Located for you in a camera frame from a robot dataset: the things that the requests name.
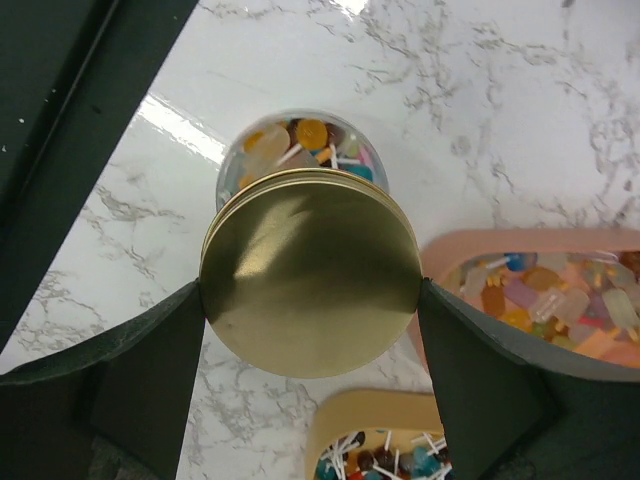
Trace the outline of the gold metal lid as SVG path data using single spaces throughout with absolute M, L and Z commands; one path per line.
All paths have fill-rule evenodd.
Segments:
M 399 205 L 361 177 L 321 168 L 271 174 L 232 196 L 207 231 L 199 269 L 220 340 L 259 369 L 305 379 L 388 350 L 422 281 Z

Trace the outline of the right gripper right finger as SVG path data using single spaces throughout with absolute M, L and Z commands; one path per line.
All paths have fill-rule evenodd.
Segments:
M 430 279 L 418 317 L 457 478 L 638 478 L 638 370 L 525 334 Z

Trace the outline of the peach tray of gummy candies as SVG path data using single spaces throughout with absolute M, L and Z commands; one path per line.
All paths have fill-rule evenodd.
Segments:
M 638 231 L 456 230 L 428 243 L 421 262 L 493 323 L 638 379 Z

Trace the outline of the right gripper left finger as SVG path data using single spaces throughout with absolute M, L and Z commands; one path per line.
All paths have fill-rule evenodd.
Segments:
M 173 479 L 205 330 L 191 282 L 1 377 L 4 479 Z

